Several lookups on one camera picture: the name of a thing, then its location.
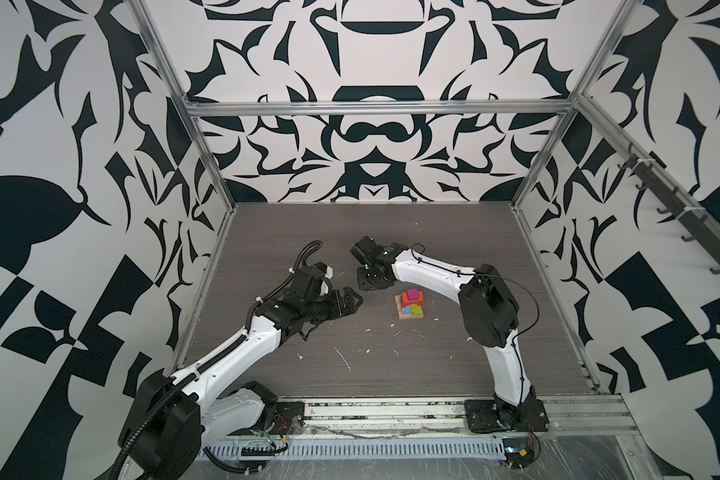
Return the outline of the natural wood block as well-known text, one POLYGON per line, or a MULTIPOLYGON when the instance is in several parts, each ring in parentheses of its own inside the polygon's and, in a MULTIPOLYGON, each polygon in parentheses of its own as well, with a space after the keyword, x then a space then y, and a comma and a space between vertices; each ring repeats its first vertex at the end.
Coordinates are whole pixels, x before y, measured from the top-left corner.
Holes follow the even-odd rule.
POLYGON ((424 312, 423 312, 423 316, 422 316, 422 317, 418 317, 418 318, 414 318, 414 317, 412 317, 411 315, 410 315, 410 316, 403 316, 403 315, 401 314, 401 309, 402 309, 402 307, 401 307, 401 304, 400 304, 400 295, 396 295, 396 296, 395 296, 395 304, 396 304, 397 316, 398 316, 398 319, 399 319, 400 321, 403 321, 403 320, 413 320, 413 319, 421 319, 421 318, 424 317, 424 312))

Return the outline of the orange wood block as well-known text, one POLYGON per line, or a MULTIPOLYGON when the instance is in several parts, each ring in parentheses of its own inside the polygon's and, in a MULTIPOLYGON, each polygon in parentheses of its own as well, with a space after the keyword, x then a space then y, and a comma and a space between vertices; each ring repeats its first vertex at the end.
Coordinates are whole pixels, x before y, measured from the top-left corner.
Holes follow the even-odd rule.
POLYGON ((419 290, 419 291, 421 292, 421 298, 420 298, 419 300, 416 300, 416 301, 410 301, 410 300, 407 298, 407 295, 406 295, 406 292, 407 292, 407 291, 408 291, 408 290, 406 290, 405 292, 403 292, 403 293, 400 295, 400 304, 401 304, 401 307, 402 307, 402 308, 404 308, 404 307, 406 307, 406 306, 411 306, 411 305, 413 305, 413 304, 416 304, 416 305, 419 305, 419 306, 422 306, 422 305, 423 305, 423 293, 422 293, 421 290, 419 290))

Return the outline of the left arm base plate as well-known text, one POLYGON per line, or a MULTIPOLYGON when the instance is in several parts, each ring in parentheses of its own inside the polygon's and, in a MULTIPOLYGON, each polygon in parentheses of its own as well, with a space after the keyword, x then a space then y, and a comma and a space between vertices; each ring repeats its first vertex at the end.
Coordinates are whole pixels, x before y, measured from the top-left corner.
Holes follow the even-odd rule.
POLYGON ((304 413, 305 403, 301 401, 269 402, 264 405, 263 412, 252 426, 230 431, 227 436, 254 435, 261 432, 285 435, 303 425, 304 413))

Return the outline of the aluminium frame crossbar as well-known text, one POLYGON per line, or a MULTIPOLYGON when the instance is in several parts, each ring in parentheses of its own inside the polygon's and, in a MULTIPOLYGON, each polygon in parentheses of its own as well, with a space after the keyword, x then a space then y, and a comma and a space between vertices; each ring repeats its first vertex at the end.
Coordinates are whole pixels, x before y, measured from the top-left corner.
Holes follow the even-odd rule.
POLYGON ((423 100, 423 101, 325 101, 325 102, 186 102, 192 117, 298 116, 298 115, 404 115, 562 113, 571 107, 565 99, 543 100, 423 100))

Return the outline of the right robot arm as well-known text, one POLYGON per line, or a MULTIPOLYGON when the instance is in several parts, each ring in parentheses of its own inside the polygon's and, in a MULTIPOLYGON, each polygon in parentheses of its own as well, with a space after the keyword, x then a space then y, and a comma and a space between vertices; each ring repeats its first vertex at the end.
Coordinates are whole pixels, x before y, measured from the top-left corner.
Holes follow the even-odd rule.
POLYGON ((379 245, 368 236, 356 242, 350 253, 361 264, 358 281, 363 291, 405 282, 457 303, 468 336, 485 350, 496 408, 521 416, 535 395, 520 354, 519 305, 494 266, 452 265, 402 244, 379 245))

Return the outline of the green circuit board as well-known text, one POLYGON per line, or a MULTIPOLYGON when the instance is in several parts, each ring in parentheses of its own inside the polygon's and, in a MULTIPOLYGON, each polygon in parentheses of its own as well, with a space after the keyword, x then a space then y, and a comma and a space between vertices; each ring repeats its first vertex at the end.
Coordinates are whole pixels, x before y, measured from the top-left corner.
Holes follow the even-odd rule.
POLYGON ((511 470, 524 470, 538 459, 538 443, 529 438, 510 437, 502 440, 505 465, 511 470))

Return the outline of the aluminium front rail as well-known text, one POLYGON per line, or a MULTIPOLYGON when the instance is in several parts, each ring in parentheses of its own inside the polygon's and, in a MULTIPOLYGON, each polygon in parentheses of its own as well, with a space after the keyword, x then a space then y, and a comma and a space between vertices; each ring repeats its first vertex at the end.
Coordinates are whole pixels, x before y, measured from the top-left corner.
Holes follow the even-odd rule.
MULTIPOLYGON (((542 396, 549 425, 547 432, 472 433, 466 423, 464 403, 470 398, 281 398, 278 401, 305 403, 303 425, 290 433, 347 438, 392 438, 422 435, 492 436, 536 438, 555 436, 624 436, 640 434, 620 396, 542 396)), ((254 405, 251 394, 241 393, 215 401, 201 416, 201 441, 210 445, 238 428, 252 426, 263 409, 254 405)))

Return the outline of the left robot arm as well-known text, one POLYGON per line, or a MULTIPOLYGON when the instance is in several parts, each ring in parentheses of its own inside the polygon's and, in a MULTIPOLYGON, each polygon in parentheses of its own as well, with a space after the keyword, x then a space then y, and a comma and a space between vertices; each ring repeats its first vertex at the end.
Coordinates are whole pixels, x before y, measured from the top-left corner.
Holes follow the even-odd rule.
POLYGON ((357 312, 362 296, 350 287, 334 288, 331 274, 322 262, 291 268, 281 285, 254 301, 244 326, 221 345, 170 375, 150 375, 121 430, 109 478, 120 478, 132 461, 144 479, 178 479, 221 437, 267 427, 277 402, 270 390, 249 383, 228 397, 222 394, 285 341, 306 338, 305 324, 317 328, 357 312))

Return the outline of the wall hook rack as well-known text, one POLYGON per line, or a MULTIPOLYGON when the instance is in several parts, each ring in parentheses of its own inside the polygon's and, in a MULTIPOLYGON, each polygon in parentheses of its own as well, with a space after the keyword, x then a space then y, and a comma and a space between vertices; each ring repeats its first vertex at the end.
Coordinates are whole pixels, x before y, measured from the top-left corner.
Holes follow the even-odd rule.
POLYGON ((637 181, 638 196, 649 192, 660 204, 657 214, 677 221, 685 230, 681 240, 697 243, 715 262, 712 275, 720 275, 720 222, 675 180, 654 158, 639 158, 628 148, 629 156, 619 171, 637 181))

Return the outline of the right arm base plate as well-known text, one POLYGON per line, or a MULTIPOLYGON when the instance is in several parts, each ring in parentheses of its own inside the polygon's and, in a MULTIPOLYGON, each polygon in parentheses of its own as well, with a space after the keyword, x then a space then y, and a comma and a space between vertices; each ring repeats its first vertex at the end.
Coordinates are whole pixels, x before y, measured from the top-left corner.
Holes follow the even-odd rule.
POLYGON ((464 409, 467 427, 472 433, 548 431, 549 418, 544 404, 533 395, 519 406, 501 399, 466 400, 464 409))

